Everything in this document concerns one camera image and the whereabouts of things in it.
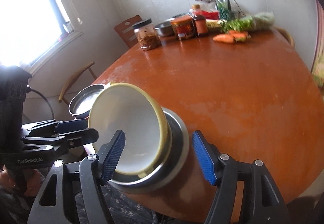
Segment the person's left hand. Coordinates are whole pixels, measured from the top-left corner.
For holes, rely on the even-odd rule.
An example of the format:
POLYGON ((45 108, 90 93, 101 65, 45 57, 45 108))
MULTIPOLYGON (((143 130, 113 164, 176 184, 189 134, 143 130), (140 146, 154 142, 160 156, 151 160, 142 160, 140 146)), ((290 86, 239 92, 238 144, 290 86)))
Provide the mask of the person's left hand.
MULTIPOLYGON (((27 197, 37 196, 38 191, 43 183, 43 175, 36 169, 27 170, 27 183, 26 191, 24 193, 27 197)), ((5 165, 1 164, 1 186, 7 191, 12 191, 13 189, 18 189, 18 185, 13 176, 9 174, 9 170, 5 165)))

